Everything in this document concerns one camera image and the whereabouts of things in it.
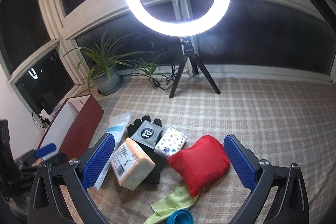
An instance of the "gray packet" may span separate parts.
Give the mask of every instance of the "gray packet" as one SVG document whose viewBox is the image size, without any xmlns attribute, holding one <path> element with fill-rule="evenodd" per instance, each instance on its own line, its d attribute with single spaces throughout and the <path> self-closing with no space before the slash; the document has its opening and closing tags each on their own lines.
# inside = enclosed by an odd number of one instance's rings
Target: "gray packet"
<svg viewBox="0 0 336 224">
<path fill-rule="evenodd" d="M 144 121 L 132 135 L 131 139 L 154 149 L 161 131 L 164 131 L 164 128 L 149 121 Z"/>
</svg>

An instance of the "open box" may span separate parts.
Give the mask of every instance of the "open box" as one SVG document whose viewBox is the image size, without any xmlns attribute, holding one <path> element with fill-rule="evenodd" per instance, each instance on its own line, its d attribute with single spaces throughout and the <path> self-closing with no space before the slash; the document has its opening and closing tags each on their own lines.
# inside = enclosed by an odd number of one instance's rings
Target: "open box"
<svg viewBox="0 0 336 224">
<path fill-rule="evenodd" d="M 48 127 L 39 148 L 50 143 L 56 151 L 43 157 L 47 160 L 58 152 L 72 158 L 80 158 L 88 149 L 104 110 L 92 95 L 68 98 Z"/>
</svg>

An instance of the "red cushion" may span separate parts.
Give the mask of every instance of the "red cushion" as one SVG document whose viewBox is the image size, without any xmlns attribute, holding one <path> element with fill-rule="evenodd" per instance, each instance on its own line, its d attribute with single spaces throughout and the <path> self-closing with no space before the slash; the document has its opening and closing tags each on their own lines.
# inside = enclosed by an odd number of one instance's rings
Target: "red cushion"
<svg viewBox="0 0 336 224">
<path fill-rule="evenodd" d="M 201 137 L 192 147 L 177 152 L 167 161 L 182 176 L 193 198 L 230 167 L 223 145 L 210 135 Z"/>
</svg>

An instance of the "yellow-green cleaning cloth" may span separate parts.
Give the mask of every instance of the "yellow-green cleaning cloth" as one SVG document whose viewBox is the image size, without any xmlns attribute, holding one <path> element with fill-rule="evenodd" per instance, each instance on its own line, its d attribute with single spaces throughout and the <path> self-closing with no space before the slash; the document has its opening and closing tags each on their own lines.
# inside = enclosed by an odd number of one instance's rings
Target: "yellow-green cleaning cloth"
<svg viewBox="0 0 336 224">
<path fill-rule="evenodd" d="M 175 191 L 164 199 L 153 203 L 154 214 L 151 215 L 143 224 L 156 224 L 169 218 L 172 213 L 181 209 L 189 209 L 195 204 L 199 195 L 192 198 L 187 187 L 177 186 Z"/>
</svg>

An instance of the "barcode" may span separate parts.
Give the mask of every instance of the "barcode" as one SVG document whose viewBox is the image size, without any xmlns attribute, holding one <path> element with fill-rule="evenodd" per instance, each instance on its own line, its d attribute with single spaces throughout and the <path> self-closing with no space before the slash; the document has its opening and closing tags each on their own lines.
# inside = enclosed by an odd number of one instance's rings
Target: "barcode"
<svg viewBox="0 0 336 224">
<path fill-rule="evenodd" d="M 118 168 L 117 168 L 117 174 L 118 176 L 121 177 L 121 175 L 125 172 L 124 168 L 122 165 L 120 165 Z"/>
</svg>

